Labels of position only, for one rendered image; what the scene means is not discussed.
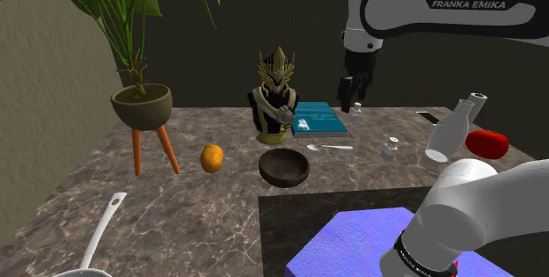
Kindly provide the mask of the red tomato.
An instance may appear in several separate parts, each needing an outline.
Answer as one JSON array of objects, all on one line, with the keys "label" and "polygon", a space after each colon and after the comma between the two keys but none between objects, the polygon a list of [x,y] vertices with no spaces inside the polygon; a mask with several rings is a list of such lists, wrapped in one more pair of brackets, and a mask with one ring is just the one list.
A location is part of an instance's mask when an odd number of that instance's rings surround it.
[{"label": "red tomato", "polygon": [[466,137],[465,146],[478,157],[499,159],[507,154],[509,140],[505,135],[490,130],[476,130]]}]

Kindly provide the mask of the white vase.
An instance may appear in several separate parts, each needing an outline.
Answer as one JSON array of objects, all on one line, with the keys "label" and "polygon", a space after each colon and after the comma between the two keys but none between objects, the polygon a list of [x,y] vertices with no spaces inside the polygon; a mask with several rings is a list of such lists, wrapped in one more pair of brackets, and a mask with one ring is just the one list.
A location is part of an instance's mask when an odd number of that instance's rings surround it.
[{"label": "white vase", "polygon": [[453,112],[436,123],[426,145],[427,157],[445,163],[462,147],[469,133],[468,115],[473,106],[472,101],[460,99]]}]

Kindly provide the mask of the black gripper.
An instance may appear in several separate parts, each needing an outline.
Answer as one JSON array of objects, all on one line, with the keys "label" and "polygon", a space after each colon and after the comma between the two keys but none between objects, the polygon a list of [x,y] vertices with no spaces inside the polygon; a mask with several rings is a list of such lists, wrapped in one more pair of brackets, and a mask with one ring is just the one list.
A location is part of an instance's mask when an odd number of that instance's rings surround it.
[{"label": "black gripper", "polygon": [[346,50],[345,69],[348,76],[340,79],[337,93],[342,112],[349,113],[353,93],[358,99],[365,99],[366,91],[373,81],[377,53],[377,50],[372,52]]}]

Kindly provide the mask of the gold and black figure bust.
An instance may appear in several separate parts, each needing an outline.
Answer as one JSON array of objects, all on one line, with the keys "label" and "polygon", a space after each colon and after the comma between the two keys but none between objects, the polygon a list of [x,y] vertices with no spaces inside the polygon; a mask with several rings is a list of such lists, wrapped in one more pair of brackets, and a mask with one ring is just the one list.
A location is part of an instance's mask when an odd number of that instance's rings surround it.
[{"label": "gold and black figure bust", "polygon": [[299,102],[296,90],[289,86],[294,68],[295,56],[290,61],[281,47],[271,55],[259,53],[260,85],[247,94],[259,142],[276,145],[287,140]]}]

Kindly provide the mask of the potted plant on orange legs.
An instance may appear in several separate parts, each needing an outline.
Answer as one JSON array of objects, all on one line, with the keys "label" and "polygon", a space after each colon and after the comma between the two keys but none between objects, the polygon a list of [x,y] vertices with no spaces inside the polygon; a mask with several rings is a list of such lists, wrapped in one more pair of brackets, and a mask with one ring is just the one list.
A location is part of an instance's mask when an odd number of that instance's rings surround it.
[{"label": "potted plant on orange legs", "polygon": [[114,92],[110,97],[114,111],[131,129],[135,174],[141,174],[141,133],[154,131],[175,173],[180,168],[172,150],[165,123],[172,112],[172,92],[163,84],[150,84],[143,79],[147,68],[144,56],[145,31],[141,31],[140,44],[133,40],[134,16],[159,17],[157,0],[70,0],[80,11],[99,25],[111,49],[120,59],[123,69],[119,73],[130,76],[132,84]]}]

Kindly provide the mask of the grey bottle with dark opening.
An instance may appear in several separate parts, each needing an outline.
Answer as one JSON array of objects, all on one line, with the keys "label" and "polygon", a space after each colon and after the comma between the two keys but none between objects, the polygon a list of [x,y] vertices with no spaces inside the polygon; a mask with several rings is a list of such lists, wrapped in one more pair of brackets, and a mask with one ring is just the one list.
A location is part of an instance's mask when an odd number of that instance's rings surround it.
[{"label": "grey bottle with dark opening", "polygon": [[477,115],[479,114],[479,111],[481,110],[482,106],[486,103],[487,96],[479,92],[472,92],[469,95],[468,100],[473,102],[473,107],[468,115],[469,122],[473,123]]}]

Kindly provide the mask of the teal book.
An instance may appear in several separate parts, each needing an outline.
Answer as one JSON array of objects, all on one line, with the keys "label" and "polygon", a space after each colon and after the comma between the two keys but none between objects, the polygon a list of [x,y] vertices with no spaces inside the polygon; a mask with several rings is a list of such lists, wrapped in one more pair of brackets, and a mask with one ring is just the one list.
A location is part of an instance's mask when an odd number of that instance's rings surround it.
[{"label": "teal book", "polygon": [[347,128],[326,102],[300,102],[291,125],[294,138],[346,137]]}]

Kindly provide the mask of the dark brown bowl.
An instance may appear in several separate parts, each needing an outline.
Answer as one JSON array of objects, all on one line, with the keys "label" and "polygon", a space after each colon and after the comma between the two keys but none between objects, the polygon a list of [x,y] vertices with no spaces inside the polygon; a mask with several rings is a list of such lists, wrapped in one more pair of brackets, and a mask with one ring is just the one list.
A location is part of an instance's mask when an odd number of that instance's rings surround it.
[{"label": "dark brown bowl", "polygon": [[260,176],[270,185],[280,188],[298,186],[309,176],[310,163],[306,156],[293,149],[271,149],[260,156]]}]

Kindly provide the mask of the orange fruit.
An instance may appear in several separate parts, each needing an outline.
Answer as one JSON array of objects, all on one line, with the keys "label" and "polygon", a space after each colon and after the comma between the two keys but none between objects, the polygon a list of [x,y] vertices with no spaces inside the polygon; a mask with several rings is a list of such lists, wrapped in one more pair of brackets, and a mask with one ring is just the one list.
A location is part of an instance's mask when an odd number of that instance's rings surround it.
[{"label": "orange fruit", "polygon": [[215,144],[208,144],[201,153],[200,161],[206,173],[218,172],[223,166],[223,150]]}]

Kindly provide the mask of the black phone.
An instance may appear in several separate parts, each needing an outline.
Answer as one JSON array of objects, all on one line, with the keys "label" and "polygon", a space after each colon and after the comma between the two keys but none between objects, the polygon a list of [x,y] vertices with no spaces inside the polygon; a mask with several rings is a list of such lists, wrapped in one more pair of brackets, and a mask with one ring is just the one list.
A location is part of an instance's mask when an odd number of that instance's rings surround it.
[{"label": "black phone", "polygon": [[439,122],[438,118],[436,118],[432,113],[429,113],[427,111],[417,111],[416,113],[433,126]]}]

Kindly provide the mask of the silver spoon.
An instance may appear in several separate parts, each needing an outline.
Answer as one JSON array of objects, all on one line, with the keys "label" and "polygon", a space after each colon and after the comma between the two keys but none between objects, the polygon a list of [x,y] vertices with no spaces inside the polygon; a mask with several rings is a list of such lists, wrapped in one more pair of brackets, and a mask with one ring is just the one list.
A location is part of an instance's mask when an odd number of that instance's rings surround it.
[{"label": "silver spoon", "polygon": [[322,150],[322,149],[353,149],[352,146],[348,146],[348,145],[326,145],[326,144],[308,144],[307,148],[315,151]]}]

